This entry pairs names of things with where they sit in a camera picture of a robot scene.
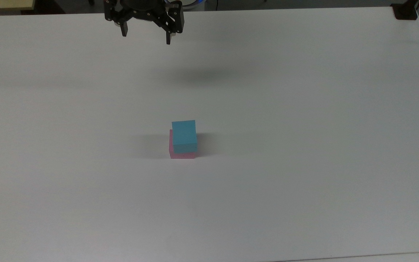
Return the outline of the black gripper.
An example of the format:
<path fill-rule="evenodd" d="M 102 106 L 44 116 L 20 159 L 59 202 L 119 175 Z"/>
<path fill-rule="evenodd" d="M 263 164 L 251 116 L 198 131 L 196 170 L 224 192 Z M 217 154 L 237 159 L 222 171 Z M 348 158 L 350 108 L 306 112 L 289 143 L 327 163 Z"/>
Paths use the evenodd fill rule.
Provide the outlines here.
<path fill-rule="evenodd" d="M 123 37 L 127 36 L 131 18 L 157 22 L 166 32 L 167 45 L 184 27 L 183 3 L 179 0 L 104 0 L 104 17 L 121 28 Z"/>

